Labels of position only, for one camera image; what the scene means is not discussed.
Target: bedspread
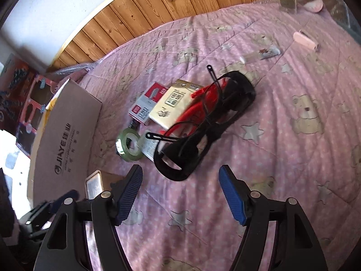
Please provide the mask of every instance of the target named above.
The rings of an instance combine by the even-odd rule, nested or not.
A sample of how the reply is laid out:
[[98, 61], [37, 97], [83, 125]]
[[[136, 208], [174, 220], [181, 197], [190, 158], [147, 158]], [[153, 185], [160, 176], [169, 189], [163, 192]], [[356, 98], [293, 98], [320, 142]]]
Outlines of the bedspread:
[[[319, 52], [293, 42], [301, 28], [318, 40]], [[282, 55], [240, 61], [272, 44]], [[186, 181], [167, 180], [146, 157], [136, 162], [143, 184], [117, 228], [133, 270], [229, 270], [244, 227], [233, 219], [219, 185], [223, 164], [268, 198], [296, 198], [329, 270], [338, 269], [361, 236], [360, 58], [361, 47], [326, 10], [290, 15], [276, 4], [238, 5], [173, 21], [106, 56], [81, 81], [103, 103], [89, 173], [126, 175], [131, 168], [115, 154], [115, 140], [130, 122], [129, 107], [153, 81], [170, 86], [182, 78], [205, 86], [212, 82], [206, 69], [211, 64], [218, 75], [239, 70], [257, 93]], [[159, 130], [156, 124], [148, 128]], [[88, 230], [94, 270], [100, 270]], [[273, 236], [270, 223], [260, 270], [268, 268]]]

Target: metal screw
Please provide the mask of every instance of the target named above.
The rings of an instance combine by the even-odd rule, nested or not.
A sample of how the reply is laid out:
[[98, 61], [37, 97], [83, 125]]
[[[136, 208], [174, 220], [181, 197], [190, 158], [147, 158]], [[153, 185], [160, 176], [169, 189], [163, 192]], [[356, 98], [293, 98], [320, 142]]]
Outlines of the metal screw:
[[261, 196], [261, 194], [254, 190], [253, 192], [250, 193], [250, 196], [255, 199], [258, 199]]
[[110, 197], [111, 196], [111, 192], [108, 192], [108, 191], [106, 191], [106, 192], [102, 192], [102, 194], [100, 195], [102, 198], [108, 198], [108, 197]]
[[297, 205], [297, 200], [295, 198], [289, 198], [288, 199], [288, 202], [291, 204], [291, 205]]
[[72, 198], [66, 198], [65, 201], [64, 201], [64, 204], [70, 205], [72, 202], [73, 202]]

